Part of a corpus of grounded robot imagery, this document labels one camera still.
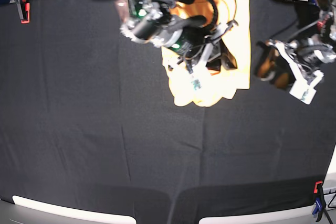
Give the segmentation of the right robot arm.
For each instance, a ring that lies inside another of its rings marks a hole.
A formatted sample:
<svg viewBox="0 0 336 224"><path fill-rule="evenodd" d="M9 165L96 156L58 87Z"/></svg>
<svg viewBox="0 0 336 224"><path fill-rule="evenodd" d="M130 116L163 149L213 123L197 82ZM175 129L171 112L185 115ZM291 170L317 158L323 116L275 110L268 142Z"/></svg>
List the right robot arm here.
<svg viewBox="0 0 336 224"><path fill-rule="evenodd" d="M187 18L172 13L178 4L192 7L196 0L115 0L121 33L138 44L151 43L177 55L167 64L169 72L182 71L199 91L211 71L237 69L236 58L222 37L236 24L220 23L215 0L205 0L213 9L210 18L193 14Z"/></svg>

